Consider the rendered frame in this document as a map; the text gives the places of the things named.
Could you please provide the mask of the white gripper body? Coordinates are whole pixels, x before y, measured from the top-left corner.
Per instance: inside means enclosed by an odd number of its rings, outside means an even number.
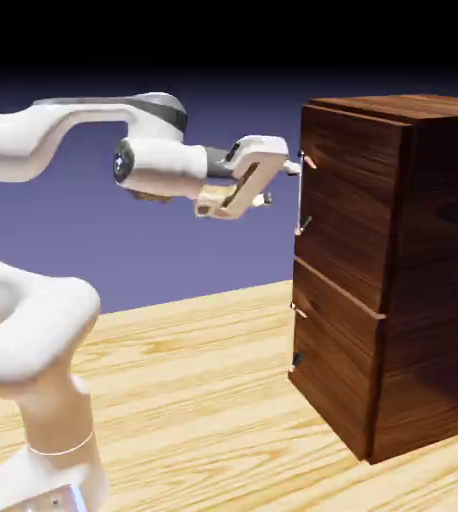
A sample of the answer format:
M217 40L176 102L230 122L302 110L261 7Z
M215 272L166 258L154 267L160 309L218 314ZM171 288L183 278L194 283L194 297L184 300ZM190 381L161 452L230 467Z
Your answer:
M283 169L289 158L282 137L248 135L227 152L208 148L207 176L231 179L231 185L204 184L195 202L195 215L222 220L240 218L252 200Z

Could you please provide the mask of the large dark wood cabinet door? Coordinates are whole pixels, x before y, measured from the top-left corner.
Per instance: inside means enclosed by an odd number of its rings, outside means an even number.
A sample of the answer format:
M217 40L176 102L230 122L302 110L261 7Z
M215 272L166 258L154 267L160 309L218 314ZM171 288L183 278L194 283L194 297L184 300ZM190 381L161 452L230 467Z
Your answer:
M386 311L398 180L411 127L399 120L304 106L296 255L375 313Z

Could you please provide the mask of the small dark wood cabinet door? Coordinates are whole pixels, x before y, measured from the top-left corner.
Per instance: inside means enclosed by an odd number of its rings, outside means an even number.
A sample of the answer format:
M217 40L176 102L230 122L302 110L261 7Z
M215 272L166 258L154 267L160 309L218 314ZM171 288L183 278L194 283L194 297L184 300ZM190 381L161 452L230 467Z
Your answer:
M300 259L294 260L293 348L302 355L291 382L359 459L371 456L386 316Z

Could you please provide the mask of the dark wood cabinet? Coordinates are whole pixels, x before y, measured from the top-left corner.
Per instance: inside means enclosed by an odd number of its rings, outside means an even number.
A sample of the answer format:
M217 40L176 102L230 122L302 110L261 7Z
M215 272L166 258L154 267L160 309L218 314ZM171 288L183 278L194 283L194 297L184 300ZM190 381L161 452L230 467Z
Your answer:
M458 98L313 98L306 105L411 127L398 180L371 456L458 435Z

